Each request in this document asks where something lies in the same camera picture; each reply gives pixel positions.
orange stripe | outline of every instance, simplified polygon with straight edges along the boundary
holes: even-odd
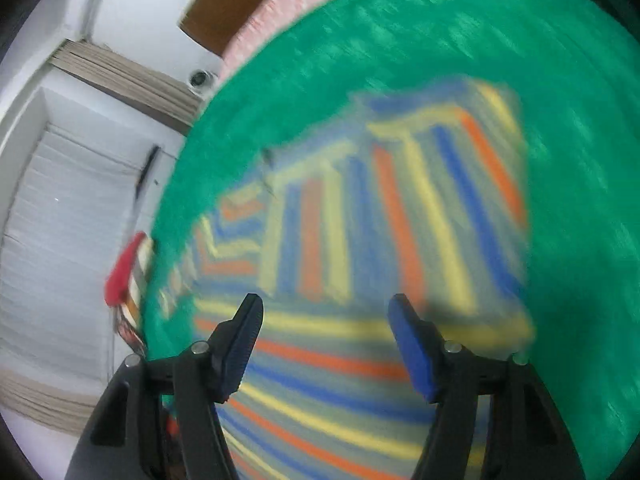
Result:
[[[373,161],[378,170],[378,189],[386,212],[386,219],[398,251],[400,290],[406,294],[409,301],[415,306],[419,306],[425,300],[422,262],[417,251],[411,224],[402,205],[402,197],[394,173],[393,157],[387,150],[376,146],[373,149]]]
[[[209,334],[216,329],[218,324],[206,319],[195,318],[195,325],[200,332]],[[292,345],[268,341],[263,338],[259,338],[255,342],[254,348],[280,359],[286,359],[287,361],[313,366],[315,368],[322,368],[337,374],[356,375],[387,381],[407,382],[409,380],[406,369],[398,363],[338,357],[331,354],[305,350]]]
[[[264,480],[264,477],[260,475],[253,467],[248,465],[248,463],[238,455],[235,451],[229,450],[229,454],[231,455],[231,460],[234,461],[234,465],[240,466],[240,469],[244,471],[244,473],[251,478],[252,480]]]
[[[300,451],[306,453],[307,455],[315,458],[316,460],[320,460],[321,462],[325,462],[336,469],[340,469],[348,474],[354,475],[358,478],[365,479],[380,479],[380,480],[401,480],[402,477],[392,475],[389,473],[384,473],[382,471],[378,471],[372,469],[370,467],[356,464],[355,462],[351,462],[341,456],[338,456],[334,453],[331,453],[325,449],[321,449],[320,447],[314,446],[313,444],[307,442],[306,440],[302,440],[301,438],[295,436],[292,433],[289,433],[286,430],[283,430],[281,427],[273,424],[272,422],[262,418],[260,415],[255,413],[253,410],[250,410],[248,407],[243,406],[235,399],[229,399],[228,401],[239,413],[242,413],[246,418],[252,421],[256,426],[263,428],[265,431],[273,434],[278,437],[281,441],[293,446]]]
[[[203,274],[218,274],[220,276],[253,276],[258,270],[249,260],[229,260],[222,262],[206,262],[202,266]]]
[[[507,171],[504,169],[500,158],[494,152],[491,144],[489,144],[484,136],[482,128],[473,116],[464,110],[460,112],[460,121],[465,127],[466,132],[469,134],[471,142],[476,148],[476,151],[494,181],[495,186],[504,198],[507,208],[511,211],[511,215],[519,225],[526,226],[527,211],[524,207],[520,192],[509,177]]]
[[[236,205],[231,200],[223,200],[222,204],[220,204],[220,213],[227,222],[235,222],[236,220],[247,218],[263,209],[264,204],[255,199],[241,205]]]
[[[322,297],[322,238],[320,205],[322,181],[312,178],[305,182],[300,201],[300,283],[298,292],[310,301]]]

brown panel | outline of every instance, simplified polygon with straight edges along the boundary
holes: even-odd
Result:
[[[226,46],[263,0],[195,0],[180,28],[207,50],[222,56]]]

red cloth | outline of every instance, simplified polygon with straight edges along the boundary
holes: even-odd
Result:
[[[133,240],[118,258],[111,274],[104,285],[104,302],[109,306],[118,306],[127,301],[129,295],[129,276],[136,262],[138,247],[146,237],[146,233],[136,233]]]

green fabric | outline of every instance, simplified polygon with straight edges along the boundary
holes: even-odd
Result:
[[[640,430],[640,48],[588,0],[334,0],[268,44],[194,126],[153,232],[152,357],[192,338],[157,292],[192,222],[255,161],[347,103],[464,73],[505,83],[529,143],[532,360],[589,479]]]

silver bolt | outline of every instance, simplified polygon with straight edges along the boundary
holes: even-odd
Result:
[[[209,351],[209,344],[206,341],[196,341],[191,345],[191,352],[196,355],[204,354]]]
[[[455,341],[445,341],[444,342],[444,351],[450,354],[457,354],[462,350],[462,345],[460,343],[456,343]]]
[[[524,366],[529,364],[529,358],[524,352],[516,352],[513,355],[513,362],[519,366]]]
[[[140,364],[140,356],[138,354],[131,354],[124,359],[124,365],[127,368],[133,368],[134,366],[138,366]]]

